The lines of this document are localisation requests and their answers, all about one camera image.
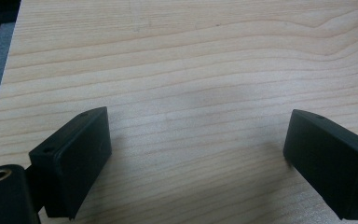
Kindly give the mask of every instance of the table surface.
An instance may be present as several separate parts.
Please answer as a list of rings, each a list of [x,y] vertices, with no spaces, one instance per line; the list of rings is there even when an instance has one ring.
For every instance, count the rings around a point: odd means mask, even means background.
[[[358,1],[23,0],[0,165],[104,105],[114,153],[74,223],[346,223],[282,147],[295,108],[358,133]]]

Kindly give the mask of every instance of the wooden table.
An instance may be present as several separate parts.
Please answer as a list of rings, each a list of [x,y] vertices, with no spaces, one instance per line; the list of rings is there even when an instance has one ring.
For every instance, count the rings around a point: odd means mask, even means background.
[[[103,105],[114,154],[74,223],[347,223],[282,146],[295,108],[358,133],[358,1],[23,0],[0,165]]]

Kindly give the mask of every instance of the wood grain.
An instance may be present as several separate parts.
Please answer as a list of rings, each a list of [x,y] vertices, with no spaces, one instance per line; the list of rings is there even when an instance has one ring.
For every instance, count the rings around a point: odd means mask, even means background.
[[[358,1],[23,0],[0,165],[102,105],[114,154],[75,223],[347,223],[282,146],[295,108],[358,133]]]

